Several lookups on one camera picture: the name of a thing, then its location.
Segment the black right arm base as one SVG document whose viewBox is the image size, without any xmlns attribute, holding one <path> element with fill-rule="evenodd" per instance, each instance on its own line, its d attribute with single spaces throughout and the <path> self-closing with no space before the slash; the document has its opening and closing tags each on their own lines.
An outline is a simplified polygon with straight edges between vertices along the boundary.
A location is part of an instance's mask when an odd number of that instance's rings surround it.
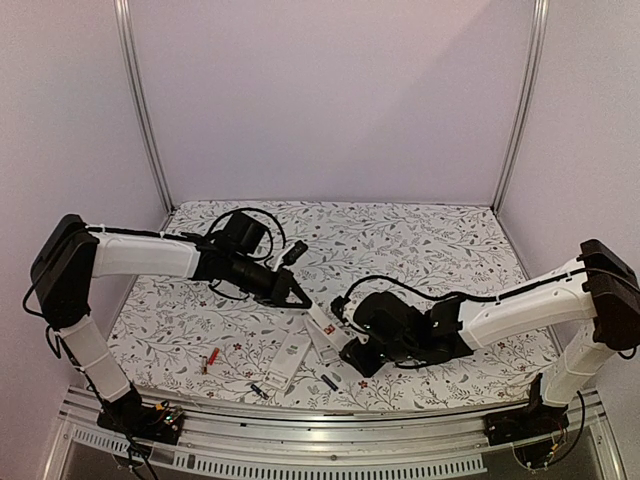
<svg viewBox="0 0 640 480">
<path fill-rule="evenodd" d="M 567 406 L 554 407 L 543 403 L 542 374 L 531 384 L 528 403 L 522 407 L 487 414 L 483 418 L 484 434 L 490 446 L 513 444 L 544 436 L 536 443 L 528 443 L 513 450 L 516 461 L 529 470 L 551 465 L 569 426 Z"/>
</svg>

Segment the blue battery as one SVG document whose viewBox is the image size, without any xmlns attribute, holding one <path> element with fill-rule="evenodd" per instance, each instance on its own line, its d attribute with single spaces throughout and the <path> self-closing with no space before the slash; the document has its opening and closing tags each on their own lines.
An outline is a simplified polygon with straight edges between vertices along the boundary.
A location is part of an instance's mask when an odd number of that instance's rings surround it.
<svg viewBox="0 0 640 480">
<path fill-rule="evenodd" d="M 332 391 L 339 391 L 339 387 L 332 380 L 330 380 L 327 375 L 322 374 L 320 378 Z"/>
</svg>

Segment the white remote with logo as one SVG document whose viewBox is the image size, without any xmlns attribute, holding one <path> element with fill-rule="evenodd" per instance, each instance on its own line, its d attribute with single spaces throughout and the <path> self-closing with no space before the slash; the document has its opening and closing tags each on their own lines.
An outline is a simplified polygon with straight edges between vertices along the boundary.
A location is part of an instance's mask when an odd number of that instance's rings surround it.
<svg viewBox="0 0 640 480">
<path fill-rule="evenodd" d="M 279 391 L 286 391 L 305 359 L 311 340 L 307 333 L 289 334 L 267 368 L 264 383 Z"/>
</svg>

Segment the white remote with QR label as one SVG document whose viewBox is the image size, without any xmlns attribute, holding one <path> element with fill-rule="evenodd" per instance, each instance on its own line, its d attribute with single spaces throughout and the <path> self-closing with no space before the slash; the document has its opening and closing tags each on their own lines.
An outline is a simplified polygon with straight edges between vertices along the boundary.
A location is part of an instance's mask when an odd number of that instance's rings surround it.
<svg viewBox="0 0 640 480">
<path fill-rule="evenodd" d="M 313 303 L 312 307 L 308 310 L 308 314 L 315 330 L 336 350 L 341 350 L 349 341 L 353 340 L 353 336 L 346 332 L 338 322 L 332 320 L 328 315 L 326 315 L 322 308 L 317 304 Z M 324 328 L 329 325 L 333 325 L 336 328 L 336 331 L 332 336 L 327 336 L 324 333 Z"/>
</svg>

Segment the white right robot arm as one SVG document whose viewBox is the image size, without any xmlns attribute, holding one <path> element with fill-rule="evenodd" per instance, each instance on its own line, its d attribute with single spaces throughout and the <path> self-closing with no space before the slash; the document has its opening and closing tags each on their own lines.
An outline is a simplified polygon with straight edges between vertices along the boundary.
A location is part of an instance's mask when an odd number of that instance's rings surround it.
<svg viewBox="0 0 640 480">
<path fill-rule="evenodd" d="M 365 337 L 346 343 L 341 359 L 369 378 L 388 363 L 426 368 L 507 337 L 581 322 L 560 358 L 531 384 L 531 403 L 516 421 L 527 436 L 552 424 L 555 408 L 566 407 L 608 359 L 639 346 L 639 277 L 596 239 L 581 243 L 579 255 L 561 267 L 510 290 L 418 296 L 430 302 L 429 309 L 420 311 L 384 291 L 366 296 L 350 317 L 345 310 L 351 295 L 336 298 L 333 314 Z"/>
</svg>

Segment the white remote control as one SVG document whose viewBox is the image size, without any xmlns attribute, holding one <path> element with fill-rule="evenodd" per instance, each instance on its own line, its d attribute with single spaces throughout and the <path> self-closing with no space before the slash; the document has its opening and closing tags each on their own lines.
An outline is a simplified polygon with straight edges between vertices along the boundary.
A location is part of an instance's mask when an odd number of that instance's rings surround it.
<svg viewBox="0 0 640 480">
<path fill-rule="evenodd" d="M 321 363 L 331 364 L 340 360 L 341 350 L 336 350 L 315 330 L 310 319 L 305 320 L 307 333 Z"/>
</svg>

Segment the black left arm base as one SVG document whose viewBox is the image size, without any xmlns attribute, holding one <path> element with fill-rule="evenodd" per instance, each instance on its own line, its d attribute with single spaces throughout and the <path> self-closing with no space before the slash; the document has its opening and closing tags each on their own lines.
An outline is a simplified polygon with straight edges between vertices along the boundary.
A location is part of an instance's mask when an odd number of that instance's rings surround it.
<svg viewBox="0 0 640 480">
<path fill-rule="evenodd" d="M 184 424 L 184 410 L 164 400 L 154 406 L 144 405 L 137 390 L 121 398 L 102 402 L 97 425 L 103 429 L 169 445 L 177 445 Z"/>
</svg>

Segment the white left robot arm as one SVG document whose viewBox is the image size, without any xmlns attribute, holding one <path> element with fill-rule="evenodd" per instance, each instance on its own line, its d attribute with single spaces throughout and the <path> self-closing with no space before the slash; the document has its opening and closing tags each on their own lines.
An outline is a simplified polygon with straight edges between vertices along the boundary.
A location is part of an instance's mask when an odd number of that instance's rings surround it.
<svg viewBox="0 0 640 480">
<path fill-rule="evenodd" d="M 305 246 L 284 248 L 284 260 L 265 265 L 257 252 L 273 240 L 259 221 L 262 210 L 245 207 L 223 214 L 203 234 L 152 232 L 90 225 L 77 214 L 64 216 L 37 254 L 29 272 L 23 310 L 42 319 L 97 395 L 111 404 L 111 419 L 128 434 L 148 426 L 146 408 L 112 355 L 90 306 L 95 282 L 118 277 L 161 277 L 228 283 L 261 305 L 307 310 L 312 301 L 288 264 Z"/>
</svg>

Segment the red battery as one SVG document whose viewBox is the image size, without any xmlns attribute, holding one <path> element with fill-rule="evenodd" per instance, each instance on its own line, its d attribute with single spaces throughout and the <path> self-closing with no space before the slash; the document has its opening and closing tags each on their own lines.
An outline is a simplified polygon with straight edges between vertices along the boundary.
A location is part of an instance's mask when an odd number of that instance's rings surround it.
<svg viewBox="0 0 640 480">
<path fill-rule="evenodd" d="M 213 350 L 213 352 L 212 352 L 212 353 L 211 353 L 211 355 L 209 356 L 208 361 L 207 361 L 207 364 L 208 364 L 209 366 L 214 364 L 214 362 L 215 362 L 215 360 L 217 359 L 217 357 L 218 357 L 219 353 L 220 353 L 220 349 L 219 349 L 218 347 L 215 347 L 215 348 L 214 348 L 214 350 Z"/>
</svg>

